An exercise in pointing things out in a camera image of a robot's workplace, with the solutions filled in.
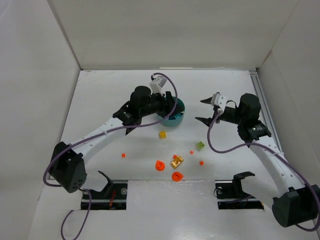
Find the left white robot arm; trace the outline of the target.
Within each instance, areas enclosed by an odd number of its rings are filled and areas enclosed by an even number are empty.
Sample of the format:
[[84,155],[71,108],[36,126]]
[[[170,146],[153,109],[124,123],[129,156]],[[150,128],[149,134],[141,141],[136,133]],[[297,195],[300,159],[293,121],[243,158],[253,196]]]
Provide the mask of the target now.
[[112,181],[102,171],[89,176],[86,172],[89,160],[107,145],[140,127],[144,117],[157,114],[164,120],[183,110],[170,91],[152,93],[149,87],[138,86],[129,101],[102,126],[78,142],[58,143],[53,150],[48,172],[68,193],[88,189],[106,195]]

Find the teal square lego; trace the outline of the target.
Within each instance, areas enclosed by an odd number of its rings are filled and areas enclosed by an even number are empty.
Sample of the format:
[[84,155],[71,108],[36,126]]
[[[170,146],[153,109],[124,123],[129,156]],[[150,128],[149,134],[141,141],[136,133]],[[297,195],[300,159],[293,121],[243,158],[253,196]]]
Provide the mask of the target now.
[[177,113],[176,115],[173,116],[175,119],[179,119],[182,117],[182,114],[181,113]]

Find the teal divided round container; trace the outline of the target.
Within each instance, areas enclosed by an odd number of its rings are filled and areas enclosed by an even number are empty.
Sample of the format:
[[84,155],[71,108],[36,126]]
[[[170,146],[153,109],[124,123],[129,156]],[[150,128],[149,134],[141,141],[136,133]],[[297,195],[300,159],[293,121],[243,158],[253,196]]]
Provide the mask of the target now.
[[177,127],[182,122],[184,115],[185,115],[185,105],[184,105],[184,102],[180,98],[178,98],[178,100],[177,100],[177,108],[178,107],[182,109],[182,111],[179,112],[182,114],[182,116],[179,119],[175,119],[174,115],[173,115],[173,116],[170,116],[168,119],[163,120],[160,124],[165,127],[169,127],[169,128]]

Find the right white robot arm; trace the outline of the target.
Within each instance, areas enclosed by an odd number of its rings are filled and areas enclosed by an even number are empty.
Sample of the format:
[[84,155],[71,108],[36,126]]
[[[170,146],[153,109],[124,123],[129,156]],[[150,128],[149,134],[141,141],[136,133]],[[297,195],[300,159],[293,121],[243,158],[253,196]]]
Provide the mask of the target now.
[[230,149],[213,151],[226,154],[240,147],[248,147],[259,158],[275,184],[275,188],[272,188],[256,179],[253,172],[245,171],[235,174],[227,187],[217,185],[217,198],[233,199],[235,202],[255,198],[272,210],[275,220],[282,227],[297,226],[304,231],[316,231],[320,227],[319,222],[313,228],[305,228],[301,223],[320,219],[320,188],[316,184],[311,185],[285,159],[271,132],[260,121],[259,98],[245,93],[239,103],[229,107],[227,104],[230,100],[217,92],[201,102],[213,107],[213,116],[198,117],[197,120],[208,126],[209,131],[220,122],[235,124],[243,141],[241,145]]

